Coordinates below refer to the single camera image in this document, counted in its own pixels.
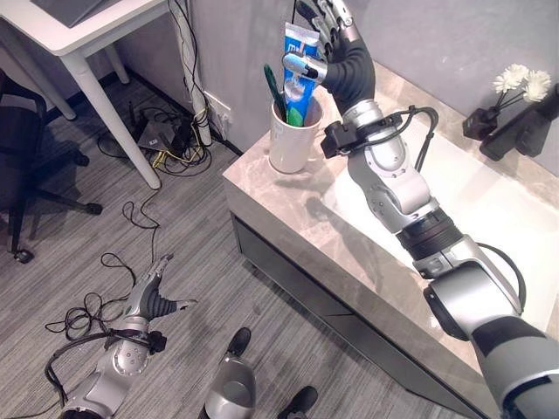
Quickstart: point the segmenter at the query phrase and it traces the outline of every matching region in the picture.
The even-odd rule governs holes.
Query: sink basin
[[[402,135],[415,161],[427,126],[414,120]],[[546,330],[559,291],[559,212],[436,134],[422,175],[441,208],[475,241],[505,251],[521,270],[528,288],[522,317]],[[337,177],[323,203],[347,223],[413,269],[412,259],[372,215],[362,190],[347,169]],[[512,270],[491,251],[486,254],[518,289]]]

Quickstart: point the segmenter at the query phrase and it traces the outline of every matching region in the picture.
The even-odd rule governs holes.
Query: robotic hand
[[[462,234],[431,196],[399,134],[407,127],[375,103],[375,73],[366,45],[342,0],[314,0],[321,17],[298,10],[321,33],[327,63],[295,52],[285,68],[324,85],[342,115],[325,129],[327,158],[348,157],[348,170],[373,214],[411,254],[430,283],[424,296],[442,328],[470,340],[504,417],[559,416],[559,344],[520,315],[522,303],[479,246]],[[430,113],[436,124],[436,113]]]
[[[151,320],[177,309],[177,301],[159,294],[163,270],[172,258],[165,255],[155,262],[132,289],[121,329],[107,340],[95,371],[69,394],[61,419],[113,417],[148,365],[148,356],[165,349],[167,338],[160,332],[149,333],[148,328]]]

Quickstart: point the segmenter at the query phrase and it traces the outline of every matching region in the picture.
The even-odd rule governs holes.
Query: black vase
[[[465,137],[483,141],[497,128],[499,109],[491,106],[489,109],[478,107],[464,122],[462,132]]]

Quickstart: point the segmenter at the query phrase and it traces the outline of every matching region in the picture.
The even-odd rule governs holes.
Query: ceramic cup
[[[322,108],[311,98],[303,127],[287,125],[272,102],[270,163],[281,173],[295,173],[305,167],[322,119]]]

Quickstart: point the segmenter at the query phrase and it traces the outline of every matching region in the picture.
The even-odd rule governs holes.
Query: black shoe
[[[279,413],[278,419],[287,419],[290,413],[307,413],[308,410],[314,406],[317,399],[318,391],[316,391],[316,388],[312,386],[304,387],[289,402],[287,407]]]
[[[251,329],[248,327],[241,327],[231,339],[229,346],[227,347],[227,352],[235,356],[241,356],[248,347],[251,341]]]

